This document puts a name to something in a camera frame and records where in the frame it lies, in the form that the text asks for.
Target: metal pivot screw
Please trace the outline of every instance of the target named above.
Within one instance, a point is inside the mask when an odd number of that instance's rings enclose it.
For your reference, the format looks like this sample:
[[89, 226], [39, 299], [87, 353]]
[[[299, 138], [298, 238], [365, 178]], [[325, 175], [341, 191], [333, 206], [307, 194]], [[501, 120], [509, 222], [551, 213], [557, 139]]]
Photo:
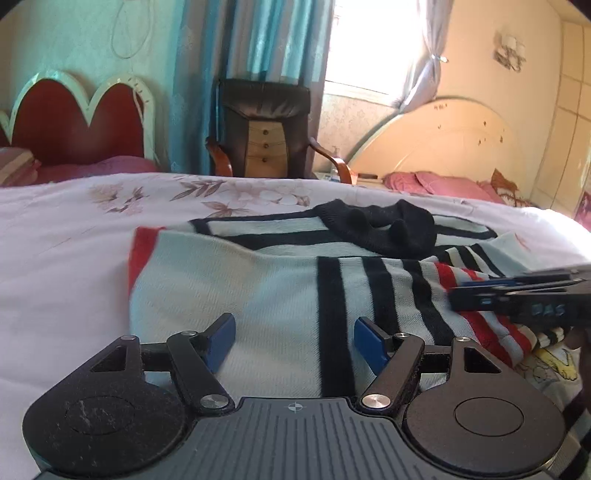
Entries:
[[209, 408], [210, 410], [219, 410], [228, 405], [230, 401], [224, 395], [212, 394], [202, 397], [199, 403], [202, 407]]
[[366, 395], [361, 400], [361, 403], [365, 405], [367, 408], [372, 408], [374, 410], [379, 410], [380, 408], [386, 408], [390, 405], [391, 400], [386, 396], [379, 393], [372, 393], [371, 395]]

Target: wooden headboard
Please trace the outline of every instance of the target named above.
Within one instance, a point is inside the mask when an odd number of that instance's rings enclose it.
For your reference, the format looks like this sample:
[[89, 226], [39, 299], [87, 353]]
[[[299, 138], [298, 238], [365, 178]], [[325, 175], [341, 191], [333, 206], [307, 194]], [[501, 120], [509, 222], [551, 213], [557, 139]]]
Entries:
[[92, 98], [72, 75], [37, 73], [8, 116], [0, 111], [0, 147], [23, 147], [44, 166], [88, 165], [116, 155], [153, 160], [154, 98], [130, 74], [111, 77]]
[[507, 123], [473, 100], [440, 99], [390, 120], [357, 150], [349, 167], [381, 179], [393, 171], [432, 171], [490, 180], [497, 168], [525, 184], [523, 153]]

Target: wall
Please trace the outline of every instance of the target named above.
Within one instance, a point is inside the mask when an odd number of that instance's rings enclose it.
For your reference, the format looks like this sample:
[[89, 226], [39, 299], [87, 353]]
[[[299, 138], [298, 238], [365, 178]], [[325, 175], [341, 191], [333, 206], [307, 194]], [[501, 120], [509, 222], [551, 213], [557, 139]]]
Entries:
[[[318, 142], [336, 157], [347, 159], [357, 143], [394, 112], [394, 108], [386, 105], [325, 93]], [[331, 165], [319, 154], [314, 157], [314, 171], [329, 171]]]
[[[123, 2], [123, 10], [116, 22]], [[152, 28], [146, 6], [151, 2]], [[174, 74], [175, 45], [184, 0], [24, 0], [0, 22], [0, 108], [10, 111], [25, 82], [45, 69], [73, 74], [92, 95], [107, 78], [130, 72], [146, 82], [154, 94], [156, 153], [166, 162], [168, 99]]]
[[[526, 47], [522, 72], [492, 59], [493, 39], [509, 33]], [[529, 195], [540, 167], [558, 91], [561, 27], [542, 0], [455, 0], [442, 64], [439, 96], [477, 100], [500, 114], [516, 133], [525, 156]]]
[[564, 21], [580, 25], [589, 25], [591, 23], [569, 0], [548, 0], [548, 2]]

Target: chair backrest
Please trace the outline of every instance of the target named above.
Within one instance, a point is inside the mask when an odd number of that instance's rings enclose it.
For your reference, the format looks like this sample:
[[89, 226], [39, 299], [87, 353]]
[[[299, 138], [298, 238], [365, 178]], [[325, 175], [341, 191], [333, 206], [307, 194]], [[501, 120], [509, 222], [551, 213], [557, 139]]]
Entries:
[[310, 91], [284, 83], [223, 80], [219, 143], [236, 177], [305, 178]]

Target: round circular pad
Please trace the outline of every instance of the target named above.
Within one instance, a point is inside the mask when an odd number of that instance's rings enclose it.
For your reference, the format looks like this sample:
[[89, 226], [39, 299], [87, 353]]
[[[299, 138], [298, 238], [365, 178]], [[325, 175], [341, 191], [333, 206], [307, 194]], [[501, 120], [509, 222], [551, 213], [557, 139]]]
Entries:
[[521, 410], [500, 398], [471, 398], [460, 403], [454, 414], [466, 430], [485, 437], [509, 435], [523, 424]]
[[182, 438], [185, 409], [172, 393], [121, 372], [66, 378], [28, 409], [33, 456], [67, 477], [117, 477], [145, 468]]
[[66, 413], [70, 428], [85, 435], [106, 435], [124, 429], [134, 419], [134, 406], [118, 397], [90, 397], [72, 404]]

